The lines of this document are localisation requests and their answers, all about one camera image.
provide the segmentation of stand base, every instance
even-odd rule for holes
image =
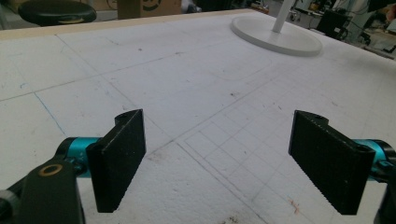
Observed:
[[[275,33],[274,23],[259,17],[238,17],[233,19],[231,29],[242,39],[278,53],[305,57],[320,53],[322,45],[313,35],[287,23],[281,33]]]

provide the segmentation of tabletop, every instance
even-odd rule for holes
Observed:
[[[69,136],[103,136],[142,108],[147,154],[120,207],[87,223],[373,223],[385,186],[339,215],[288,155],[293,112],[396,146],[396,62],[326,36],[316,57],[230,29],[250,10],[0,32],[0,189]]]

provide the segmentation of copper-colored ring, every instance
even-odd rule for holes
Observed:
[[[55,167],[55,170],[53,170],[51,172],[46,172],[47,169],[52,168],[52,167]],[[41,168],[41,170],[38,172],[38,174],[41,176],[56,175],[62,170],[62,168],[63,168],[63,166],[61,164],[52,164],[52,165],[48,165],[48,166]]]

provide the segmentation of black stool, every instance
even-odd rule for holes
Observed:
[[[96,19],[96,11],[92,7],[64,0],[27,1],[18,7],[18,13],[25,21],[39,26],[76,24]]]

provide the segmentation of blue line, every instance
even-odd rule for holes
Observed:
[[[61,132],[64,134],[64,136],[66,136],[66,133],[64,132],[64,130],[62,129],[61,125],[58,123],[58,120],[53,117],[53,115],[50,113],[50,110],[47,108],[47,106],[44,104],[44,102],[40,99],[40,97],[37,96],[37,94],[34,92],[35,97],[37,97],[37,99],[40,101],[40,103],[44,106],[44,108],[47,110],[47,112],[49,113],[49,115],[52,117],[52,119],[55,121],[56,125],[58,126],[59,130],[61,130]]]

